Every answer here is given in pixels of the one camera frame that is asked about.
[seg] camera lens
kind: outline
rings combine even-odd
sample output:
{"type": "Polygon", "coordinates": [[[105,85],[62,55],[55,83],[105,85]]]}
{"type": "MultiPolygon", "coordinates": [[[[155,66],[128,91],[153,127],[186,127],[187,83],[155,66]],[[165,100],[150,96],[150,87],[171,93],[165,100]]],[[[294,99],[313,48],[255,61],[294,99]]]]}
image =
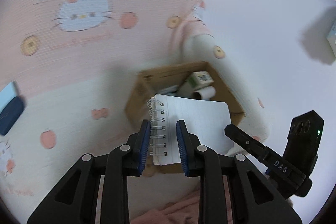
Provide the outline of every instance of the camera lens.
{"type": "Polygon", "coordinates": [[[307,133],[308,130],[310,128],[310,121],[308,120],[305,124],[304,124],[304,128],[303,128],[303,131],[304,133],[307,133]]]}
{"type": "Polygon", "coordinates": [[[291,129],[289,130],[289,133],[293,135],[295,133],[295,125],[292,124],[291,129]]]}
{"type": "Polygon", "coordinates": [[[301,131],[302,131],[302,127],[303,127],[303,123],[302,122],[299,122],[296,126],[296,135],[300,135],[301,131]]]}

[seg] white paper roll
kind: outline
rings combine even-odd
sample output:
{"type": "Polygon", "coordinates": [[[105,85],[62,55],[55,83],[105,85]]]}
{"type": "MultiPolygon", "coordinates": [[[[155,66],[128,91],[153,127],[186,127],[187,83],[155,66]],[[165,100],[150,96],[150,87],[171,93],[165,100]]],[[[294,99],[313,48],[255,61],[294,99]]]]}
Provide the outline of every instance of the white paper roll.
{"type": "Polygon", "coordinates": [[[215,88],[212,86],[206,86],[205,88],[195,90],[192,94],[192,99],[208,101],[215,95],[216,95],[215,88]]]}

